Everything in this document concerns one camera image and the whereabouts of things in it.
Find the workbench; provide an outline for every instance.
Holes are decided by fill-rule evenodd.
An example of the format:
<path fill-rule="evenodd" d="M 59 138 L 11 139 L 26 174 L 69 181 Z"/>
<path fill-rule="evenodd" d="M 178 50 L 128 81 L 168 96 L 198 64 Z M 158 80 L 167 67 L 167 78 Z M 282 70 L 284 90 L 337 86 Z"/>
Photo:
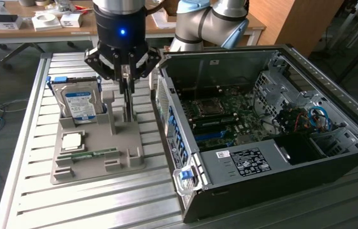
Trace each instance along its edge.
<path fill-rule="evenodd" d="M 92 1 L 75 0 L 75 5 L 92 8 Z M 11 14 L 21 15 L 22 17 L 34 17 L 35 11 L 43 10 L 43 6 L 23 7 L 18 1 L 7 1 L 6 8 Z M 248 16 L 250 25 L 246 31 L 244 45 L 256 45 L 266 30 L 266 25 L 251 14 Z M 160 29 L 154 21 L 152 16 L 147 17 L 147 38 L 174 38 L 175 29 Z M 35 31 L 31 21 L 25 21 L 19 30 L 0 30 L 0 44 L 10 43 L 34 43 L 34 42 L 67 42 L 67 41 L 92 41 L 94 46 L 98 46 L 98 25 L 95 13 L 91 10 L 83 16 L 83 24 L 81 28 L 62 28 L 49 31 Z"/>
<path fill-rule="evenodd" d="M 150 96 L 156 72 L 136 83 L 134 95 L 147 168 L 53 185 L 59 106 L 46 79 L 65 74 L 95 75 L 84 53 L 43 54 L 2 196 L 0 229 L 358 228 L 358 167 L 332 184 L 183 223 Z M 103 87 L 118 90 L 111 81 L 103 81 Z M 122 110 L 124 99 L 116 96 L 114 110 Z"/>

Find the white box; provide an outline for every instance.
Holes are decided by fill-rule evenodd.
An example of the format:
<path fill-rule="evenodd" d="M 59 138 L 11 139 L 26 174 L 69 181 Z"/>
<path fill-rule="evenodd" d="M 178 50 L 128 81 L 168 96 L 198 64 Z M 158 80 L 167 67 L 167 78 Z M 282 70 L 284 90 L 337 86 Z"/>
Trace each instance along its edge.
<path fill-rule="evenodd" d="M 79 28 L 82 26 L 82 20 L 83 20 L 83 15 L 81 13 L 71 13 L 71 14 L 65 14 L 61 23 L 63 27 L 75 27 Z"/>
<path fill-rule="evenodd" d="M 0 15 L 0 30 L 19 30 L 22 22 L 19 15 Z"/>
<path fill-rule="evenodd" d="M 35 31 L 62 29 L 62 24 L 54 14 L 42 14 L 33 17 Z"/>

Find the aluminum profile table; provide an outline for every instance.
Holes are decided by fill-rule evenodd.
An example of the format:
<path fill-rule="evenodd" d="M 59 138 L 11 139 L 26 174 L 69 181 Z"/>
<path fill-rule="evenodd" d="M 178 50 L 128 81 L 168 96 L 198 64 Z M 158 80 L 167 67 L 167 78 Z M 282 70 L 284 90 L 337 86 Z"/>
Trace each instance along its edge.
<path fill-rule="evenodd" d="M 49 75 L 92 76 L 83 59 L 83 53 L 43 54 L 0 202 L 0 229 L 358 228 L 358 167 L 332 184 L 184 224 L 150 100 L 152 78 L 139 81 L 134 99 L 147 169 L 53 185 L 59 106 L 45 81 Z M 103 87 L 118 88 L 112 82 Z"/>

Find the open computer tower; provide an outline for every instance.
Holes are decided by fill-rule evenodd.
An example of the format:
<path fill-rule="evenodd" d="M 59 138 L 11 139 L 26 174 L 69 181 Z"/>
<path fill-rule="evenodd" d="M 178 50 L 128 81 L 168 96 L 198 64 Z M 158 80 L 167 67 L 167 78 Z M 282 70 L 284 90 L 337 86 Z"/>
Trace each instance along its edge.
<path fill-rule="evenodd" d="M 186 223 L 358 165 L 358 102 L 287 45 L 166 53 L 156 107 Z"/>

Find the blue hard drive label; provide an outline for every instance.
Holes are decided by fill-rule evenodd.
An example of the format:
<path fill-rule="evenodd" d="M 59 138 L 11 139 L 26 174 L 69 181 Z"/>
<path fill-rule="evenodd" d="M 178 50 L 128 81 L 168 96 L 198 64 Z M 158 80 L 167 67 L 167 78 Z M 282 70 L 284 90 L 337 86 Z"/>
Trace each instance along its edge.
<path fill-rule="evenodd" d="M 96 117 L 95 105 L 91 103 L 91 92 L 67 93 L 66 99 L 73 117 L 79 121 L 90 121 Z"/>
<path fill-rule="evenodd" d="M 231 153 L 231 158 L 243 177 L 271 170 L 271 166 L 259 148 Z"/>

